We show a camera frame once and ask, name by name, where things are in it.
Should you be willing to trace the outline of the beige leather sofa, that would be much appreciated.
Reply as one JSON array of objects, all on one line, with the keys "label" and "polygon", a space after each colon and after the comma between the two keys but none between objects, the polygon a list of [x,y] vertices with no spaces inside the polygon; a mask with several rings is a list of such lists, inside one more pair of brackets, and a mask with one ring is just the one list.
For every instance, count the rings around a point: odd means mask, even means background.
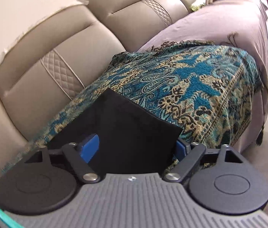
[{"label": "beige leather sofa", "polygon": [[[79,0],[49,15],[4,51],[0,59],[0,180],[18,162],[6,172],[4,164],[28,145],[41,125],[39,121],[26,125],[25,111],[40,117],[43,112],[38,105],[59,109],[73,100],[104,73],[116,54],[147,52],[139,49],[196,12],[190,9],[195,1]],[[39,145],[26,154],[32,154],[33,163],[40,161],[41,147],[49,149]]]}]

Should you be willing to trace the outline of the mauve sofa cover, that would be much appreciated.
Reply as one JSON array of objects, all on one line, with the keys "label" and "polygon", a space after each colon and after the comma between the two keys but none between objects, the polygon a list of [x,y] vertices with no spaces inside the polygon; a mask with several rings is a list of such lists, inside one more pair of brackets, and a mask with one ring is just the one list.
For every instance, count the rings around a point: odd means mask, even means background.
[{"label": "mauve sofa cover", "polygon": [[259,136],[268,115],[268,32],[267,13],[261,0],[218,0],[167,27],[139,51],[164,42],[213,41],[249,53],[257,64],[263,89],[253,96],[252,118],[233,147],[243,152]]}]

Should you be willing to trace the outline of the blue paisley sofa throw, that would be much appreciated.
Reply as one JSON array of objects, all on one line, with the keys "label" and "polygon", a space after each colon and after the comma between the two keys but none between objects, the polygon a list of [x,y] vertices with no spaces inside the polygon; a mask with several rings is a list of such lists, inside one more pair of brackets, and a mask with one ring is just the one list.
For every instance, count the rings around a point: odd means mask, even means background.
[{"label": "blue paisley sofa throw", "polygon": [[211,42],[164,43],[147,52],[121,52],[104,73],[59,109],[38,105],[25,111],[24,123],[39,121],[28,145],[3,166],[8,171],[57,134],[111,89],[182,129],[186,142],[208,148],[234,145],[252,118],[252,100],[263,89],[259,69],[246,51]]}]

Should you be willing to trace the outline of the black pants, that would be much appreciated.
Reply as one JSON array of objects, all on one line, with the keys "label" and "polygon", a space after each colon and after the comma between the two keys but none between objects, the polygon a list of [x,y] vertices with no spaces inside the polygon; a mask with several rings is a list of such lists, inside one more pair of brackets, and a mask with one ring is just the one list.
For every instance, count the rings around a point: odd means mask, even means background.
[{"label": "black pants", "polygon": [[96,134],[99,145],[89,149],[92,158],[87,164],[97,174],[162,173],[172,163],[181,132],[182,128],[107,89],[47,146],[82,144]]}]

